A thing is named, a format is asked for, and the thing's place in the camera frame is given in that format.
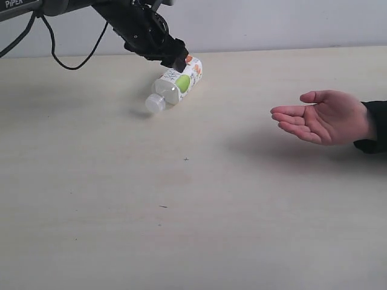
finger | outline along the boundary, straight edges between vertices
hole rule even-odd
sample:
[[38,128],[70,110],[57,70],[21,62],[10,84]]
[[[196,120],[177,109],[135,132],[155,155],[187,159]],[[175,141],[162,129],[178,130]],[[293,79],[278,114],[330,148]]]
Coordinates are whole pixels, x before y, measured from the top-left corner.
[[302,117],[305,112],[305,106],[281,106],[275,107],[270,111],[272,114],[281,113],[292,117]]
[[282,113],[274,113],[272,118],[278,122],[288,122],[293,125],[305,125],[305,119],[302,117],[292,117]]
[[300,100],[304,103],[322,103],[331,91],[311,91],[300,96]]
[[310,132],[310,129],[307,126],[297,126],[287,122],[280,122],[278,126],[282,130],[297,136],[301,140],[315,144],[322,144],[321,138],[317,134]]

plastic bottle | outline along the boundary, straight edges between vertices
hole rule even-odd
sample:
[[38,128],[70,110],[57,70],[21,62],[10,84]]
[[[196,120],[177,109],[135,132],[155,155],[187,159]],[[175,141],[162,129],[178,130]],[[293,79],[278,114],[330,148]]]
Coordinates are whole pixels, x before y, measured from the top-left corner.
[[165,110],[167,103],[176,105],[189,93],[203,76],[203,66],[196,57],[188,56],[187,67],[182,73],[167,70],[152,85],[152,94],[146,99],[145,106],[156,114]]

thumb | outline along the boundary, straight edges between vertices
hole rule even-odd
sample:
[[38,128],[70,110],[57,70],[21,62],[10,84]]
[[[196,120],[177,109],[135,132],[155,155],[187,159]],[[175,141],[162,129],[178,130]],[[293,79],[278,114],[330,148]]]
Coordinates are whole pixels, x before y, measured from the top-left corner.
[[329,91],[311,91],[301,95],[300,100],[304,103],[322,103],[328,97]]

white wall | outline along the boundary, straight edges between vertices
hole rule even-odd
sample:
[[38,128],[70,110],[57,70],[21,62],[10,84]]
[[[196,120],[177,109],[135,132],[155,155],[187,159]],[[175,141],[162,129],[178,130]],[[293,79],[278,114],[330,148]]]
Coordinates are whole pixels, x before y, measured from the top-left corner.
[[[385,0],[177,0],[163,7],[171,33],[190,51],[235,51],[387,44]],[[29,15],[0,24],[0,47],[25,27]],[[49,19],[59,55],[85,55],[104,20],[91,8]],[[112,29],[97,54],[123,54]],[[38,20],[30,35],[8,56],[47,56],[50,37]]]

green fruit graphic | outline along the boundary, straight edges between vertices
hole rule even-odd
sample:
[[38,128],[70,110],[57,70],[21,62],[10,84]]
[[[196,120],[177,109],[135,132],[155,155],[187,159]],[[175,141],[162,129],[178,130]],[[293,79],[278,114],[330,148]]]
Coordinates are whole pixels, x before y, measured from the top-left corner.
[[184,94],[188,90],[190,81],[191,81],[190,77],[187,76],[186,74],[182,74],[176,80],[176,85],[180,89],[182,94]]

